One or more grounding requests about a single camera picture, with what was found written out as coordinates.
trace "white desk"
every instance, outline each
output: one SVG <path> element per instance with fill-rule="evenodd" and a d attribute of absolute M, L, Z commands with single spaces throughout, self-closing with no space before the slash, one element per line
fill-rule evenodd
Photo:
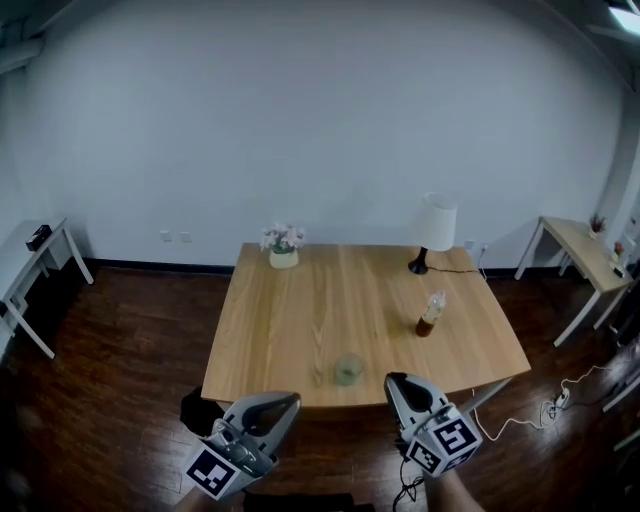
<path fill-rule="evenodd" d="M 29 271 L 36 265 L 46 277 L 49 277 L 49 272 L 42 263 L 41 257 L 47 251 L 48 247 L 62 234 L 64 234 L 71 254 L 75 258 L 78 267 L 80 267 L 87 283 L 93 284 L 93 278 L 89 273 L 89 269 L 87 269 L 84 261 L 82 261 L 82 256 L 80 256 L 78 252 L 71 233 L 69 233 L 65 227 L 66 222 L 67 219 L 65 217 L 25 220 L 21 222 L 13 233 L 0 245 L 0 301 L 7 306 L 7 311 L 51 359 L 55 357 L 55 354 L 45 345 L 22 316 L 21 311 L 26 309 L 26 302 L 17 290 Z M 51 236 L 45 240 L 36 252 L 31 252 L 27 249 L 26 242 L 42 224 L 49 225 L 52 232 Z M 12 335 L 14 334 L 11 326 L 2 320 L 1 317 L 0 322 L 5 329 L 8 329 Z"/>
<path fill-rule="evenodd" d="M 538 229 L 536 229 L 520 261 L 520 266 L 515 275 L 516 279 L 520 279 L 527 266 L 527 262 L 531 261 L 538 242 L 542 237 L 542 232 L 545 229 L 556 239 L 566 253 L 563 258 L 564 262 L 560 269 L 560 275 L 564 273 L 569 262 L 573 260 L 576 267 L 582 271 L 595 288 L 587 304 L 553 343 L 557 347 L 566 340 L 578 324 L 582 322 L 584 317 L 587 316 L 587 313 L 589 313 L 596 302 L 598 302 L 601 295 L 617 290 L 618 294 L 615 299 L 609 304 L 609 307 L 593 326 L 594 329 L 598 329 L 620 301 L 627 287 L 633 280 L 626 273 L 623 277 L 618 277 L 613 273 L 613 270 L 609 266 L 607 248 L 600 240 L 592 240 L 589 238 L 589 226 L 586 223 L 555 217 L 540 217 Z"/>

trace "plastic bottle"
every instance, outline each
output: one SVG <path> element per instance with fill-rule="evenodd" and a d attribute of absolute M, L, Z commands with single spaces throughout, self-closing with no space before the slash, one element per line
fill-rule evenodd
<path fill-rule="evenodd" d="M 431 334 L 433 330 L 433 326 L 436 324 L 438 318 L 442 314 L 444 307 L 447 305 L 447 298 L 445 296 L 444 290 L 440 290 L 437 293 L 434 293 L 431 297 L 429 297 L 429 304 L 427 305 L 426 311 L 418 320 L 416 325 L 416 334 L 421 337 L 426 337 Z"/>

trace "cable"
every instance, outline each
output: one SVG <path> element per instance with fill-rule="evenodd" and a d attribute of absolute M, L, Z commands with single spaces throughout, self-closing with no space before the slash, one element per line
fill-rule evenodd
<path fill-rule="evenodd" d="M 405 495 L 409 496 L 409 498 L 411 498 L 411 501 L 413 501 L 414 503 L 416 502 L 416 497 L 418 492 L 416 491 L 416 487 L 418 487 L 420 484 L 424 483 L 424 477 L 418 476 L 415 478 L 415 480 L 410 483 L 410 484 L 406 484 L 404 482 L 404 477 L 402 476 L 402 470 L 404 468 L 404 463 L 406 462 L 406 459 L 402 459 L 402 464 L 400 464 L 400 482 L 402 482 L 402 489 L 400 490 L 400 492 L 398 493 L 398 495 L 396 496 L 396 499 L 393 500 L 393 512 L 396 511 L 396 506 L 398 505 L 398 502 L 404 498 Z"/>
<path fill-rule="evenodd" d="M 582 377 L 580 377 L 578 380 L 562 379 L 562 382 L 560 382 L 560 387 L 564 390 L 564 389 L 565 389 L 565 387 L 564 387 L 564 383 L 565 383 L 565 382 L 571 382 L 571 384 L 578 384 L 582 379 L 584 379 L 585 377 L 588 377 L 588 376 L 591 374 L 591 372 L 592 372 L 593 370 L 595 370 L 595 369 L 603 370 L 603 371 L 613 370 L 613 368 L 611 368 L 611 367 L 609 367 L 609 366 L 596 366 L 596 365 L 593 365 L 593 366 L 591 367 L 591 370 L 589 370 L 587 373 L 585 373 L 585 374 L 584 374 Z"/>
<path fill-rule="evenodd" d="M 476 266 L 480 269 L 480 271 L 482 272 L 482 275 L 484 277 L 484 280 L 487 280 L 487 274 L 484 271 L 484 268 L 482 268 L 482 266 L 480 265 L 480 261 L 482 260 L 482 257 L 484 256 L 484 253 L 487 252 L 487 247 L 484 246 L 482 247 L 482 250 L 480 251 L 480 256 L 478 256 L 478 261 L 476 262 Z"/>
<path fill-rule="evenodd" d="M 550 407 L 549 407 L 549 408 L 547 408 L 547 409 L 545 409 L 545 405 L 546 405 L 546 404 L 549 404 L 549 406 L 550 406 Z M 545 414 L 545 413 L 546 413 L 546 414 L 547 414 L 547 415 L 552 419 L 552 422 L 551 422 L 551 423 L 549 423 L 549 424 L 545 424 L 545 423 L 543 422 L 543 417 L 544 417 L 544 414 Z M 478 424 L 478 427 L 480 428 L 480 430 L 482 430 L 482 432 L 484 433 L 484 435 L 485 435 L 485 436 L 487 436 L 487 439 L 489 439 L 490 441 L 493 441 L 493 442 L 495 442 L 495 441 L 497 441 L 497 440 L 498 440 L 498 438 L 502 435 L 502 432 L 504 432 L 504 429 L 507 427 L 507 425 L 508 425 L 510 422 L 517 423 L 518 425 L 531 425 L 531 426 L 532 426 L 533 428 L 535 428 L 536 430 L 544 430 L 544 429 L 546 429 L 546 428 L 550 427 L 551 425 L 553 425 L 553 421 L 555 421 L 555 417 L 556 417 L 556 414 L 555 414 L 555 404 L 554 404 L 553 402 L 550 402 L 550 401 L 546 400 L 546 401 L 544 401 L 544 402 L 542 402 L 542 403 L 540 404 L 540 424 L 539 424 L 539 425 L 536 425 L 536 424 L 535 424 L 533 421 L 531 421 L 531 420 L 525 420 L 525 421 L 522 421 L 522 420 L 517 420 L 517 419 L 515 419 L 515 418 L 509 418 L 509 419 L 507 419 L 507 421 L 505 421 L 505 422 L 504 422 L 504 424 L 502 425 L 502 428 L 500 429 L 500 432 L 498 432 L 498 435 L 497 435 L 496 437 L 491 437 L 491 436 L 489 435 L 489 433 L 484 429 L 484 427 L 482 426 L 482 424 L 480 423 L 480 418 L 478 418 L 478 409 L 474 409 L 474 410 L 473 410 L 473 414 L 474 414 L 474 416 L 475 416 L 475 418 L 476 418 L 476 423 Z"/>
<path fill-rule="evenodd" d="M 636 340 L 635 343 L 631 343 L 629 345 L 630 345 L 629 346 L 629 351 L 628 351 L 629 352 L 629 357 L 627 359 L 624 359 L 623 361 L 619 361 L 619 362 L 615 363 L 613 366 L 597 366 L 597 365 L 594 365 L 594 366 L 591 367 L 591 369 L 587 373 L 585 373 L 584 375 L 580 376 L 580 378 L 577 379 L 577 380 L 562 379 L 562 381 L 560 382 L 560 387 L 564 391 L 566 389 L 565 385 L 564 385 L 565 382 L 568 382 L 568 383 L 571 383 L 571 384 L 578 384 L 582 379 L 584 379 L 585 377 L 588 377 L 593 370 L 609 371 L 609 370 L 613 370 L 613 368 L 615 366 L 619 366 L 620 364 L 627 363 L 627 362 L 631 361 L 633 359 L 633 350 L 635 348 L 635 345 L 638 345 L 638 340 Z M 490 441 L 495 442 L 502 435 L 502 432 L 504 432 L 504 429 L 506 428 L 506 426 L 510 422 L 518 423 L 519 425 L 531 425 L 536 430 L 544 430 L 545 428 L 548 428 L 548 427 L 550 427 L 551 425 L 553 425 L 555 423 L 555 420 L 557 418 L 557 413 L 558 412 L 567 411 L 571 407 L 573 407 L 574 405 L 582 405 L 582 406 L 585 406 L 585 407 L 588 407 L 588 406 L 591 406 L 591 405 L 596 405 L 596 404 L 602 402 L 602 400 L 604 400 L 605 398 L 611 396 L 611 394 L 616 390 L 617 387 L 618 387 L 618 384 L 616 384 L 602 398 L 600 398 L 599 400 L 596 400 L 595 402 L 592 402 L 592 403 L 574 402 L 569 407 L 559 407 L 555 403 L 553 403 L 553 402 L 551 402 L 549 400 L 545 400 L 544 402 L 542 402 L 540 404 L 540 423 L 539 423 L 539 425 L 536 425 L 533 421 L 530 421 L 530 420 L 522 421 L 522 420 L 517 420 L 515 418 L 508 418 L 507 421 L 505 421 L 504 424 L 502 425 L 502 428 L 500 429 L 500 431 L 498 432 L 498 435 L 496 437 L 491 437 L 489 435 L 489 433 L 484 429 L 484 427 L 480 423 L 480 419 L 478 418 L 478 410 L 477 409 L 473 410 L 473 414 L 474 414 L 474 416 L 476 418 L 476 423 L 478 424 L 478 427 L 480 428 L 480 430 L 482 430 L 484 435 L 487 436 L 487 439 L 489 439 Z M 472 389 L 471 392 L 473 393 L 473 395 L 476 394 L 474 389 Z M 549 419 L 551 420 L 551 423 L 545 423 L 544 422 L 544 418 L 545 417 L 549 417 Z"/>
<path fill-rule="evenodd" d="M 469 272 L 480 272 L 479 270 L 449 270 L 446 268 L 427 267 L 429 270 L 437 270 L 438 272 L 452 272 L 454 274 L 468 274 Z"/>

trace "wooden table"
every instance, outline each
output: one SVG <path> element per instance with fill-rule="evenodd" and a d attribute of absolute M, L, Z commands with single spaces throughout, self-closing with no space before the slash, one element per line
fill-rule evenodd
<path fill-rule="evenodd" d="M 202 397 L 233 402 L 264 391 L 297 391 L 304 407 L 385 404 L 388 372 L 430 380 L 443 392 L 495 383 L 470 410 L 529 362 L 493 293 L 462 248 L 429 252 L 429 270 L 412 274 L 416 249 L 310 245 L 300 264 L 269 266 L 268 254 L 244 244 L 222 309 Z M 431 335 L 414 328 L 429 296 L 447 293 Z M 334 365 L 355 353 L 358 382 L 334 383 Z"/>
<path fill-rule="evenodd" d="M 580 313 L 578 313 L 553 343 L 557 347 L 566 340 L 580 322 L 582 322 L 602 294 L 618 290 L 618 295 L 594 324 L 593 328 L 598 329 L 620 301 L 627 287 L 633 280 L 626 274 L 623 277 L 618 277 L 613 273 L 613 269 L 609 266 L 609 253 L 611 251 L 608 251 L 600 240 L 592 240 L 589 238 L 589 226 L 585 222 L 559 219 L 556 217 L 540 217 L 538 228 L 520 261 L 518 271 L 515 275 L 516 279 L 522 277 L 522 273 L 527 263 L 533 258 L 533 253 L 545 229 L 556 239 L 565 251 L 565 256 L 560 267 L 560 275 L 564 273 L 569 263 L 573 261 L 576 267 L 582 271 L 595 288 L 595 292 Z"/>

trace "table lamp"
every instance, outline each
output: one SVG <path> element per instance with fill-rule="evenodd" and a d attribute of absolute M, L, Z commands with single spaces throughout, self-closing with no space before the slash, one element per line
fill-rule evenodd
<path fill-rule="evenodd" d="M 416 216 L 412 233 L 420 254 L 409 263 L 414 274 L 427 273 L 427 250 L 448 251 L 453 246 L 458 205 L 443 194 L 429 193 L 422 197 L 422 207 Z"/>

